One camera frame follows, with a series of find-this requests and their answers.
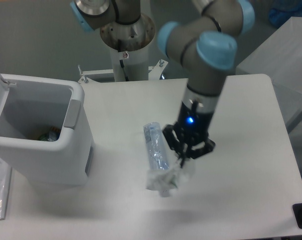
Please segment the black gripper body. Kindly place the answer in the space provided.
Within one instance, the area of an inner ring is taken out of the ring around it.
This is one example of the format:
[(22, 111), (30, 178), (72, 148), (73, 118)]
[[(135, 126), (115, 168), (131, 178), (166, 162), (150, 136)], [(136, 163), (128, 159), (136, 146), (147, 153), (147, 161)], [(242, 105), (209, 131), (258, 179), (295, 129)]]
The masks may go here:
[(178, 141), (188, 146), (196, 146), (210, 141), (208, 128), (214, 112), (201, 113), (181, 103), (174, 131)]

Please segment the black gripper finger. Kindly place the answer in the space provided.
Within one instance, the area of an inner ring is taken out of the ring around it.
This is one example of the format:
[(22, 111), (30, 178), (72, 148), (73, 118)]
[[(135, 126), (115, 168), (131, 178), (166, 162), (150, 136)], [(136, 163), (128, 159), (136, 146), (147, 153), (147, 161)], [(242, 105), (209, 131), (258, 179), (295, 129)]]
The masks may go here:
[(215, 142), (211, 139), (207, 138), (203, 142), (203, 146), (196, 148), (195, 146), (188, 146), (187, 147), (187, 158), (188, 159), (197, 159), (202, 157), (206, 154), (211, 153), (215, 148)]
[(162, 130), (162, 133), (165, 137), (165, 140), (170, 148), (174, 151), (178, 159), (185, 160), (186, 150), (185, 150), (185, 141), (184, 141), (184, 130), (180, 127), (178, 123), (167, 124)]

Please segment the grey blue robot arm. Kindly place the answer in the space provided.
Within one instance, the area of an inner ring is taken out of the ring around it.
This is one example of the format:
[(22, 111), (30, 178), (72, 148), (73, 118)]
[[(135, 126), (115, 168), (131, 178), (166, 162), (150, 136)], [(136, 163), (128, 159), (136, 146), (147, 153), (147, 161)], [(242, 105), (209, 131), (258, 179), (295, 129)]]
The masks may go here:
[(234, 66), (235, 38), (255, 22), (247, 0), (196, 0), (200, 17), (188, 24), (170, 21), (159, 30), (138, 0), (74, 0), (70, 7), (86, 32), (99, 30), (112, 55), (118, 82), (148, 79), (143, 51), (153, 40), (170, 60), (189, 72), (177, 121), (163, 129), (180, 162), (213, 151), (208, 129), (226, 77)]

